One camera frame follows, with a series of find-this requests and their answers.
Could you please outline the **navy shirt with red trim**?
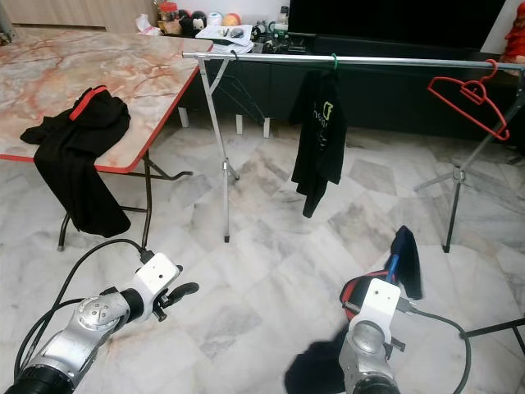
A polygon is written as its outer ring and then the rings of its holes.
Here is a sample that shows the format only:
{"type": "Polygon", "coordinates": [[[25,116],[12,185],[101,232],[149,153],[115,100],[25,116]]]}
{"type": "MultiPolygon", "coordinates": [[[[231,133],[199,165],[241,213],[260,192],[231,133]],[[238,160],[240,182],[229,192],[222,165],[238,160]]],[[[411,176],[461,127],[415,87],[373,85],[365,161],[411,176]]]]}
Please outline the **navy shirt with red trim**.
{"type": "MultiPolygon", "coordinates": [[[[400,300],[397,305],[397,311],[410,313],[415,309],[416,300],[422,297],[422,274],[420,268],[420,258],[418,245],[415,236],[406,226],[402,226],[397,232],[394,240],[390,245],[390,254],[398,253],[400,255],[396,277],[390,284],[400,288],[400,300]]],[[[374,271],[374,273],[365,273],[360,277],[381,277],[386,280],[386,268],[374,271]]],[[[345,312],[346,323],[329,341],[312,342],[303,353],[297,354],[285,372],[284,388],[286,394],[346,394],[344,385],[344,372],[339,365],[339,353],[344,345],[345,335],[348,333],[349,316],[344,303],[345,290],[348,289],[349,279],[344,284],[339,293],[338,300],[342,310],[345,312]]],[[[394,338],[390,331],[386,332],[389,338],[389,363],[391,352],[394,349],[403,350],[404,343],[394,338]]]]}

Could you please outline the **red plastic hanger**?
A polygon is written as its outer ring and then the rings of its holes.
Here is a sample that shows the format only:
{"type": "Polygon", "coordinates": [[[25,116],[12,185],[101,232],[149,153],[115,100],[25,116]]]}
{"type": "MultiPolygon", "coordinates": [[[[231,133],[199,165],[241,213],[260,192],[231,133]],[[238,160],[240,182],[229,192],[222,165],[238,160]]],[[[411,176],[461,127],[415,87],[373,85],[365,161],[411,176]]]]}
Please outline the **red plastic hanger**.
{"type": "Polygon", "coordinates": [[[449,106],[459,115],[465,117],[477,125],[488,135],[494,136],[499,141],[506,141],[510,138],[509,120],[504,117],[502,110],[496,106],[495,102],[488,97],[485,82],[494,78],[498,74],[500,67],[496,60],[487,59],[486,62],[492,65],[488,75],[480,76],[476,80],[461,81],[451,76],[434,76],[427,84],[428,93],[434,94],[442,103],[449,106]],[[468,109],[480,109],[483,113],[491,113],[495,116],[496,124],[489,127],[483,120],[477,119],[472,112],[461,108],[453,98],[462,98],[468,102],[468,109]]]}

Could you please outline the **black T-shirt with green print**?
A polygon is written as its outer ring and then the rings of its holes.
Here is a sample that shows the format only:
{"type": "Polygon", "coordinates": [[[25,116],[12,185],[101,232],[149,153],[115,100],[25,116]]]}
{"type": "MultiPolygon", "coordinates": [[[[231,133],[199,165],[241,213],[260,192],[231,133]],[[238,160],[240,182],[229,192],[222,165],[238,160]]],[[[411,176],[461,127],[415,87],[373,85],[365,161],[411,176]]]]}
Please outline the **black T-shirt with green print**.
{"type": "Polygon", "coordinates": [[[312,217],[327,184],[339,184],[344,165],[346,115],[333,71],[309,71],[290,113],[300,125],[299,150],[291,180],[305,198],[303,215],[312,217]]]}

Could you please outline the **marble table with red edge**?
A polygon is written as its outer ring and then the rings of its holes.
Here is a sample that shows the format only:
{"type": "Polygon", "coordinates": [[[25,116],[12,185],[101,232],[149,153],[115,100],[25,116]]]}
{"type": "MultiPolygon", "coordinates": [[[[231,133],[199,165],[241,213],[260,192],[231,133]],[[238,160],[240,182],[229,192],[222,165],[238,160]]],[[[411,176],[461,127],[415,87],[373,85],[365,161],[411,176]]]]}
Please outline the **marble table with red edge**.
{"type": "Polygon", "coordinates": [[[123,139],[95,161],[99,172],[145,180],[142,241],[153,218],[153,181],[176,181],[150,158],[168,117],[198,74],[189,53],[209,52],[205,39],[108,31],[18,29],[0,50],[0,159],[30,163],[37,147],[20,135],[46,115],[74,106],[83,90],[105,85],[129,108],[123,139]]]}

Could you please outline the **stack of white papers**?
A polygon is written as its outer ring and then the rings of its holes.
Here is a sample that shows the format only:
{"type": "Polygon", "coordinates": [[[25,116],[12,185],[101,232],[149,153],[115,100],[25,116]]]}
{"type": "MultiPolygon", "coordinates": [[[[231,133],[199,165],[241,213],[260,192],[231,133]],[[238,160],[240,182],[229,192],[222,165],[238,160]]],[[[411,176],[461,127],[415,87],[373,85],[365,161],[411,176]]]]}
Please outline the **stack of white papers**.
{"type": "Polygon", "coordinates": [[[206,26],[205,29],[200,30],[199,33],[195,35],[195,38],[202,39],[202,40],[217,41],[217,42],[221,42],[221,44],[224,44],[224,45],[235,43],[237,45],[247,46],[252,43],[251,31],[252,31],[251,24],[241,24],[239,26],[213,25],[213,26],[206,26]],[[241,37],[241,38],[226,37],[226,33],[228,33],[228,31],[231,29],[242,29],[244,31],[244,37],[241,37]]]}

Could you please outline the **black mouse plush toy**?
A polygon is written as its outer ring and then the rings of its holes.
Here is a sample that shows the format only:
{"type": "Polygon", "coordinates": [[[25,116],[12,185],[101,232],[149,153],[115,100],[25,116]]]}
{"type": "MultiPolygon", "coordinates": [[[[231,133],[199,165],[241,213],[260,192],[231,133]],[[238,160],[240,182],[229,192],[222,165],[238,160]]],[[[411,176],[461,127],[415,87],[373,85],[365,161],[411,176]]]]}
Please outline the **black mouse plush toy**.
{"type": "Polygon", "coordinates": [[[179,10],[179,23],[181,36],[194,37],[200,30],[207,26],[208,15],[205,11],[179,10]]]}

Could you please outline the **long black TV console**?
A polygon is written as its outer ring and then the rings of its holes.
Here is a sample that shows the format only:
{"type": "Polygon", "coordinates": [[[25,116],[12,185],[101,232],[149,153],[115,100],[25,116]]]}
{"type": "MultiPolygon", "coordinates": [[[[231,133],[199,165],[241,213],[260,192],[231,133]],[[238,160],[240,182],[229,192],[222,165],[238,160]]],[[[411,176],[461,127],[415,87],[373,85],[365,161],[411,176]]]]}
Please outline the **long black TV console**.
{"type": "MultiPolygon", "coordinates": [[[[260,101],[266,119],[289,121],[301,84],[309,71],[331,71],[325,63],[241,62],[251,69],[259,82],[260,101]]],[[[461,81],[476,80],[488,75],[488,69],[457,69],[408,65],[342,65],[339,64],[339,97],[345,106],[346,121],[351,128],[401,131],[409,134],[449,136],[468,141],[484,138],[487,132],[459,115],[434,94],[427,84],[434,76],[451,76],[461,81]]],[[[488,97],[502,110],[504,117],[515,101],[518,76],[513,69],[501,71],[485,82],[488,97]]],[[[218,115],[233,115],[213,101],[218,115]]],[[[189,94],[191,108],[207,109],[205,90],[195,86],[189,94]]],[[[472,112],[489,127],[496,119],[480,109],[468,109],[465,98],[453,98],[461,108],[472,112]]],[[[525,108],[509,121],[510,139],[525,138],[525,108]]]]}

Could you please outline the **jar with red lid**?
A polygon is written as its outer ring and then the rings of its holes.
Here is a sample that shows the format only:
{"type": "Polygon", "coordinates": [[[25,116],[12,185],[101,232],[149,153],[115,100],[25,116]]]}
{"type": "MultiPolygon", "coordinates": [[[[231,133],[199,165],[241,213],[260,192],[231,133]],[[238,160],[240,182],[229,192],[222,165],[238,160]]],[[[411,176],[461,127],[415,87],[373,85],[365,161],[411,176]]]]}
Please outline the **jar with red lid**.
{"type": "Polygon", "coordinates": [[[157,9],[160,12],[158,26],[166,36],[180,36],[180,14],[176,3],[170,1],[159,2],[157,9]]]}

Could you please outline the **clear plastic bottle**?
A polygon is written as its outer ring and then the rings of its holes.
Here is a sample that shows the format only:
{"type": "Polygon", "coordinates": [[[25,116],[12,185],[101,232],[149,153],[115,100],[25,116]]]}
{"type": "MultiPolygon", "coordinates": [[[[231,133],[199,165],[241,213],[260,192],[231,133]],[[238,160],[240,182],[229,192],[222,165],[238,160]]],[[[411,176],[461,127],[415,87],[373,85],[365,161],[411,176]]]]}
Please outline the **clear plastic bottle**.
{"type": "Polygon", "coordinates": [[[279,16],[272,23],[272,30],[275,36],[286,37],[289,31],[289,5],[282,5],[279,16]]]}

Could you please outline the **light wooden cabinet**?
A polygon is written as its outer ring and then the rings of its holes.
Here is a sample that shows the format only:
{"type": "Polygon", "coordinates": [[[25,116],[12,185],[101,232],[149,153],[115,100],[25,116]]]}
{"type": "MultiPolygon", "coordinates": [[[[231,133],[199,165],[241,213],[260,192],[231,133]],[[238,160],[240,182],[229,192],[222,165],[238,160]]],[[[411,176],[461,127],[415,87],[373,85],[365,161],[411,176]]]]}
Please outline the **light wooden cabinet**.
{"type": "Polygon", "coordinates": [[[139,33],[139,16],[154,24],[158,10],[153,0],[0,0],[8,21],[16,25],[66,26],[139,33]]]}

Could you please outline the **silver metal clothes rack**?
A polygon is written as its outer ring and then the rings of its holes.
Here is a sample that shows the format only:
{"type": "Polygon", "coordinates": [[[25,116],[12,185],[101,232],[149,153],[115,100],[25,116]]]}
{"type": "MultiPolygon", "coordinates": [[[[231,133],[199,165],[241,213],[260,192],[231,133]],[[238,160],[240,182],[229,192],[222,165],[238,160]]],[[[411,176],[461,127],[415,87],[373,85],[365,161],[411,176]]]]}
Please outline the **silver metal clothes rack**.
{"type": "MultiPolygon", "coordinates": [[[[212,128],[217,142],[218,150],[221,155],[221,192],[222,192],[222,240],[229,243],[231,236],[231,213],[230,213],[230,195],[229,190],[231,184],[240,179],[240,174],[230,164],[229,155],[226,154],[226,146],[224,138],[221,135],[220,122],[217,119],[217,110],[213,101],[214,91],[220,86],[222,76],[225,74],[226,64],[230,62],[233,56],[229,53],[215,53],[215,52],[183,52],[182,57],[191,57],[199,64],[200,82],[203,84],[205,90],[205,101],[208,105],[208,112],[212,121],[212,128]]],[[[370,66],[428,66],[428,67],[447,67],[457,69],[488,69],[491,71],[492,65],[486,61],[466,61],[466,60],[444,60],[444,59],[423,59],[423,57],[353,57],[343,56],[338,57],[339,64],[342,65],[370,65],[370,66]]],[[[331,55],[316,56],[316,55],[239,55],[240,62],[280,62],[280,63],[325,63],[331,64],[331,55]]],[[[513,69],[513,71],[520,72],[518,76],[517,93],[515,94],[515,101],[509,110],[507,120],[514,119],[518,115],[521,108],[525,108],[525,64],[518,63],[499,63],[501,69],[513,69]]],[[[461,189],[468,184],[468,173],[470,166],[477,160],[477,156],[482,153],[484,148],[494,141],[494,136],[487,134],[481,143],[477,144],[475,150],[469,155],[468,160],[461,165],[458,165],[451,170],[435,177],[429,181],[415,187],[416,191],[420,191],[431,185],[441,183],[445,180],[450,180],[454,183],[453,203],[450,208],[450,220],[447,225],[446,239],[443,244],[443,251],[450,252],[451,241],[453,240],[454,227],[456,227],[456,215],[460,204],[461,189]]]]}

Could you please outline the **large black flat television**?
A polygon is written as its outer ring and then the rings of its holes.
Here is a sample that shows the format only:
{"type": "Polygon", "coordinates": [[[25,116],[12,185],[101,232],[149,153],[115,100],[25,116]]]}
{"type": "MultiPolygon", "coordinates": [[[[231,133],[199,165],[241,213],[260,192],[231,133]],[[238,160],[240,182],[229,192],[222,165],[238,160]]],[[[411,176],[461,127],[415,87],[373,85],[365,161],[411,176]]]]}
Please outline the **large black flat television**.
{"type": "Polygon", "coordinates": [[[294,33],[482,48],[507,0],[290,0],[294,33]]]}

